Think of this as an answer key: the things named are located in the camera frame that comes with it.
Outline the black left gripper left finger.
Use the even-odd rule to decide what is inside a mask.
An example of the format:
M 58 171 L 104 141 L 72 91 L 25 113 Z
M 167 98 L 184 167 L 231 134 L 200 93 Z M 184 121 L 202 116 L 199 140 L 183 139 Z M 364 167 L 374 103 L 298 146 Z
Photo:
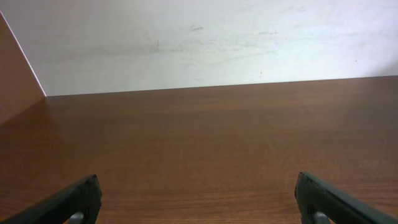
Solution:
M 101 208 L 101 197 L 97 175 L 89 175 L 2 223 L 64 223 L 74 214 L 81 213 L 83 223 L 94 224 Z

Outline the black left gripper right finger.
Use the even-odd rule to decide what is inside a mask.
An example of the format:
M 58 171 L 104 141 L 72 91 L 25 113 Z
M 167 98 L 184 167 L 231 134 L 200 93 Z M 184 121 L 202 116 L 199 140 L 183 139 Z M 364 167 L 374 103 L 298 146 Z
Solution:
M 298 175 L 295 199 L 302 223 L 397 224 L 396 218 L 306 172 Z

